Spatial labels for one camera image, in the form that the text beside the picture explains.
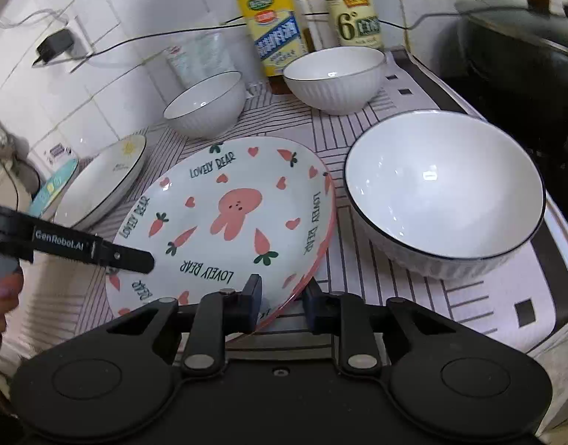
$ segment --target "hand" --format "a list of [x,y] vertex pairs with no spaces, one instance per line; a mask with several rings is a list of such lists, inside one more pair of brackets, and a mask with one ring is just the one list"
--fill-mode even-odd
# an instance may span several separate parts
[[18,295],[22,291],[23,283],[22,271],[7,275],[0,281],[0,346],[1,334],[6,331],[4,315],[18,306]]

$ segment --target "bottle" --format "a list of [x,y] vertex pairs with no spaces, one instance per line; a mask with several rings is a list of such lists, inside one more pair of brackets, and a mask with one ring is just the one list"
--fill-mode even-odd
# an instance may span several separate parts
[[282,72],[315,51],[298,0],[237,0],[274,94],[291,93]]
[[372,0],[326,0],[340,45],[381,49],[381,26]]

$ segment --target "bottle label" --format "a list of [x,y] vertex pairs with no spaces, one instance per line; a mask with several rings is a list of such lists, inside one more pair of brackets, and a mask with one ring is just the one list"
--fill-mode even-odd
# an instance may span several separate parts
[[372,0],[327,0],[340,44],[354,47],[383,46],[381,27]]
[[268,77],[307,52],[293,0],[238,0]]

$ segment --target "black plug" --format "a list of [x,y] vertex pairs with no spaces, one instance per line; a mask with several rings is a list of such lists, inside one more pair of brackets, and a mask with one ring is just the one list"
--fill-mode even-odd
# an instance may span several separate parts
[[74,46],[74,36],[67,28],[49,35],[37,47],[39,58],[35,60],[33,65],[38,62],[43,62],[43,65],[48,64],[49,61],[61,55],[64,52],[69,52]]

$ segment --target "black bowl rim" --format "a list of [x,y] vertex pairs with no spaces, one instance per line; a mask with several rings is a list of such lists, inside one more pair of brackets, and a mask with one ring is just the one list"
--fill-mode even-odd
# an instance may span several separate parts
[[[423,251],[421,249],[418,249],[417,247],[413,247],[410,246],[409,244],[406,244],[398,239],[396,239],[395,237],[391,236],[390,234],[387,234],[385,231],[383,231],[382,229],[380,229],[379,227],[377,227],[377,225],[372,222],[368,217],[366,217],[366,215],[360,210],[360,207],[358,206],[358,204],[356,204],[356,201],[354,201],[354,198],[352,197],[352,194],[350,192],[350,188],[348,187],[348,182],[347,182],[347,178],[346,178],[346,171],[347,171],[347,166],[348,166],[348,160],[350,159],[350,155],[351,152],[353,150],[353,148],[356,146],[356,144],[358,144],[358,142],[360,141],[360,139],[364,138],[364,136],[366,134],[368,134],[372,129],[374,129],[375,127],[379,126],[380,124],[386,122],[387,120],[389,120],[390,118],[394,118],[397,117],[399,115],[404,115],[404,114],[416,114],[416,113],[427,113],[427,112],[436,112],[436,113],[441,113],[441,114],[457,114],[457,115],[461,115],[463,117],[469,117],[472,118],[473,120],[479,120],[480,122],[482,122],[483,124],[486,124],[488,126],[492,126],[495,127],[496,130],[498,130],[499,132],[503,133],[506,137],[508,137],[511,141],[514,142],[514,144],[517,145],[517,147],[519,147],[521,149],[521,151],[528,157],[529,161],[532,163],[532,165],[535,168],[535,171],[537,172],[537,175],[540,178],[540,182],[541,182],[541,192],[542,192],[542,199],[543,202],[541,203],[541,213],[540,213],[540,218],[537,221],[537,224],[535,224],[535,227],[533,228],[533,230],[531,231],[531,233],[529,233],[529,236],[527,236],[522,242],[520,242],[519,244],[511,247],[510,249],[497,253],[497,254],[491,254],[489,256],[480,256],[480,257],[454,257],[454,256],[443,256],[442,254],[435,254],[435,253],[430,253],[428,251]],[[498,257],[502,257],[505,256],[507,254],[510,254],[516,250],[518,250],[519,248],[521,248],[522,246],[524,246],[527,242],[529,242],[529,240],[532,239],[533,236],[535,236],[535,233],[539,230],[541,223],[544,220],[544,214],[546,212],[546,200],[547,200],[547,196],[546,196],[546,184],[544,183],[544,179],[541,175],[540,170],[538,169],[537,165],[535,164],[535,162],[533,161],[533,159],[531,159],[531,157],[529,157],[528,153],[525,152],[525,149],[523,147],[521,147],[521,145],[519,145],[519,143],[513,139],[510,135],[508,135],[508,133],[506,133],[504,130],[500,129],[499,127],[489,123],[488,121],[484,120],[483,118],[480,117],[475,117],[474,115],[470,115],[470,114],[462,114],[461,112],[452,112],[452,111],[448,111],[448,110],[439,110],[436,108],[430,108],[430,109],[419,109],[419,110],[408,110],[405,112],[399,112],[397,114],[391,115],[390,117],[386,117],[381,119],[380,121],[378,121],[376,124],[374,124],[370,129],[365,130],[365,132],[362,133],[362,135],[360,135],[359,138],[356,139],[356,141],[354,142],[354,144],[352,144],[352,147],[350,148],[350,151],[348,152],[348,155],[346,156],[346,161],[344,163],[344,189],[346,190],[346,195],[348,197],[348,199],[350,200],[350,203],[352,205],[352,208],[354,209],[354,211],[356,211],[358,213],[358,215],[362,218],[362,220],[367,223],[373,230],[375,230],[378,234],[381,234],[383,237],[385,237],[386,239],[390,240],[392,243],[395,243],[401,247],[404,247],[406,249],[409,249],[410,251],[413,251],[415,253],[418,254],[423,254],[425,256],[428,257],[432,257],[435,259],[439,259],[439,260],[444,260],[444,261],[465,261],[465,262],[475,262],[475,261],[488,261],[490,259],[496,259]]]

